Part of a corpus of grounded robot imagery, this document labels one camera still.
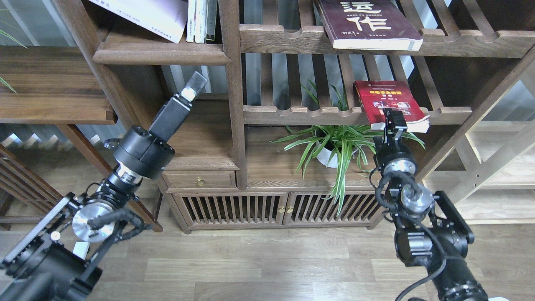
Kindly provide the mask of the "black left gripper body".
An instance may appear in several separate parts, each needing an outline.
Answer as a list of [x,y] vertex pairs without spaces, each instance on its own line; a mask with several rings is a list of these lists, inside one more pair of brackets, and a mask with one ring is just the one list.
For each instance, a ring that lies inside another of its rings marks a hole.
[[124,180],[157,178],[175,155],[168,140],[188,116],[193,99],[174,94],[160,109],[148,130],[132,126],[113,153],[118,166],[115,174]]

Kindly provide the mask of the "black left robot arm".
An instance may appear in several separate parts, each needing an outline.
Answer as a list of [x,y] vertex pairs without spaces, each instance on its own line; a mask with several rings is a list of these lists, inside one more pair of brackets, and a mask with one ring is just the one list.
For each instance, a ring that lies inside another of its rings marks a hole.
[[155,179],[175,155],[168,140],[189,114],[207,79],[195,72],[163,105],[148,130],[133,126],[105,141],[118,165],[89,196],[65,195],[1,261],[13,278],[2,301],[84,301],[101,277],[98,267],[115,243],[150,229],[126,207],[142,179]]

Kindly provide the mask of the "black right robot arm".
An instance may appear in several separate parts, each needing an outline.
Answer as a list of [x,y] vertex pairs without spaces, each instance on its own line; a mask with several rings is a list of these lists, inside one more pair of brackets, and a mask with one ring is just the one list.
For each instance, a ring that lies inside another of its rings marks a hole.
[[433,193],[415,181],[416,160],[402,140],[408,129],[403,113],[384,109],[384,115],[384,135],[373,139],[374,161],[381,174],[376,200],[395,224],[397,257],[407,267],[423,266],[428,273],[396,299],[432,281],[441,301],[487,301],[465,261],[474,233],[445,192]]

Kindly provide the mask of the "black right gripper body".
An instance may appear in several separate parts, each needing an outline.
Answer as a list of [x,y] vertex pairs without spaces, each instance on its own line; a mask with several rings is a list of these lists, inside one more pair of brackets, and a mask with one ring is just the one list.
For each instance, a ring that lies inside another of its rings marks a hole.
[[383,137],[374,137],[376,146],[374,161],[382,176],[394,171],[401,171],[414,175],[416,173],[416,159],[410,149],[403,143],[401,136],[407,131],[403,113],[396,110],[383,110],[385,128]]

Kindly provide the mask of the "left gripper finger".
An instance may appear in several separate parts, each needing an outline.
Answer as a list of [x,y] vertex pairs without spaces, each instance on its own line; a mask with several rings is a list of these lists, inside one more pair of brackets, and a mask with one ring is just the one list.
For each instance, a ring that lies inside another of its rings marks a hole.
[[199,72],[195,71],[185,87],[182,89],[182,96],[187,99],[189,102],[194,101],[194,99],[199,95],[200,91],[204,86],[206,86],[208,80]]

